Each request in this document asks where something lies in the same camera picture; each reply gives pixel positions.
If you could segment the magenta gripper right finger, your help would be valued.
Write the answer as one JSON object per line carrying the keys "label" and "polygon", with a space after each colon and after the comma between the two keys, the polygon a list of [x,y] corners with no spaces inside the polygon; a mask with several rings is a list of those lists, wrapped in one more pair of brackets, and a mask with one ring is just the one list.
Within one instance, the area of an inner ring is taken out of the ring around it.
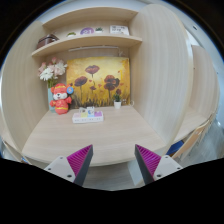
{"label": "magenta gripper right finger", "polygon": [[146,185],[182,169],[169,155],[160,156],[138,144],[135,157]]}

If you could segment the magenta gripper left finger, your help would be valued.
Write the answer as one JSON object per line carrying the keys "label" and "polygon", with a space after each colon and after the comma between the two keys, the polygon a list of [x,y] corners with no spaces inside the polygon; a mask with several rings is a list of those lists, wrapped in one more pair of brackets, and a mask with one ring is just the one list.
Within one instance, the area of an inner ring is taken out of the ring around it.
{"label": "magenta gripper left finger", "polygon": [[67,157],[59,156],[45,168],[45,171],[82,186],[92,156],[93,146],[89,145]]}

